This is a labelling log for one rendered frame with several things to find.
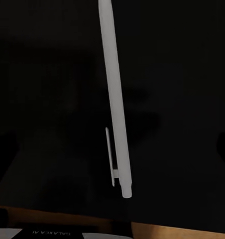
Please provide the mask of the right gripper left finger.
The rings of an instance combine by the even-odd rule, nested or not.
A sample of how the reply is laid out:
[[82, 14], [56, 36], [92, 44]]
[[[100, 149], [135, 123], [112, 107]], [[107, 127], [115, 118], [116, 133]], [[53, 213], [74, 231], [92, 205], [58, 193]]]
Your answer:
[[0, 136], [0, 181], [19, 152], [19, 145], [14, 132]]

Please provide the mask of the pen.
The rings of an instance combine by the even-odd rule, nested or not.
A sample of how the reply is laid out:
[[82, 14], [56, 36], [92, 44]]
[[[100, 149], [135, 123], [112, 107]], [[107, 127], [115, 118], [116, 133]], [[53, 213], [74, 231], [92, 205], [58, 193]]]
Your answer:
[[112, 128], [117, 160], [117, 169], [114, 169], [110, 131], [106, 128], [112, 173], [112, 186], [114, 187], [115, 179], [118, 178], [121, 186], [122, 197], [130, 198], [132, 185], [131, 170], [111, 0], [99, 0], [99, 16], [102, 30], [104, 58], [111, 104]]

